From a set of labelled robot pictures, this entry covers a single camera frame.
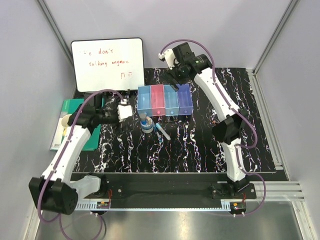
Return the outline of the pink bin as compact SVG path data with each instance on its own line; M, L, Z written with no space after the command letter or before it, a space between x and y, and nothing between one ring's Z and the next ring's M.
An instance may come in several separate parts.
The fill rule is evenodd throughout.
M165 115L164 85L155 84L150 88L151 93L151 117Z

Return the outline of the light blue bin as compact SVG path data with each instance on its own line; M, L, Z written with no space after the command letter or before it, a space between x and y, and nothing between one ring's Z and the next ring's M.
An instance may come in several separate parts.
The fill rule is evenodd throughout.
M147 117L151 117L151 87L149 85L140 86L137 90L137 112L138 114L146 114Z

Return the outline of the grey blue glue stick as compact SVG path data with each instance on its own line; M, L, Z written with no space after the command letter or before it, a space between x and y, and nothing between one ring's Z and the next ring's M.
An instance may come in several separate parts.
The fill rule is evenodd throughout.
M147 122L147 115L145 113L140 113L139 117L142 124L145 124Z

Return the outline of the purple bin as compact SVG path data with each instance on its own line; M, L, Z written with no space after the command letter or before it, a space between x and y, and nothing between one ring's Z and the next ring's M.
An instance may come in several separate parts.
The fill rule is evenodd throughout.
M193 100L190 91L189 84L183 84L179 86L177 91L178 104L179 104L179 115L191 115L193 112Z

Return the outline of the teal blue bin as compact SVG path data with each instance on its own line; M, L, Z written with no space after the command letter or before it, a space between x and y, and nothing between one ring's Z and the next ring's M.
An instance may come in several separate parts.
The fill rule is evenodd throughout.
M165 115L177 116L179 114L178 94L171 85L164 85Z

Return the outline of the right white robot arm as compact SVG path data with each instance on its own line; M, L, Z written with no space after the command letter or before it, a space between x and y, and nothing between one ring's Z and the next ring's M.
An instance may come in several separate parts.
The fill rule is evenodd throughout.
M249 186L241 144L242 130L249 126L247 111L241 109L227 94L215 73L215 63L209 51L195 55L188 39L175 40L176 47L164 46L158 57L168 68L163 79L177 91L187 80L196 83L205 93L215 109L219 123L212 128L212 134L222 146L226 166L227 182L218 191L232 198L241 197Z

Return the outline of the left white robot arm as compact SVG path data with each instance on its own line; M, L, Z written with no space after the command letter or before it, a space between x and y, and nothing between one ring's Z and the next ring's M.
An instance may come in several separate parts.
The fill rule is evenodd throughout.
M70 215L80 200L91 195L103 198L109 193L105 177L89 173L80 180L71 181L74 165L94 130L102 124L118 125L132 116L128 100L115 90L112 91L116 95L112 108L104 109L101 102L89 104L103 93L104 90L94 92L77 107L68 119L66 135L53 160L41 177L30 180L28 187L40 219L42 211Z

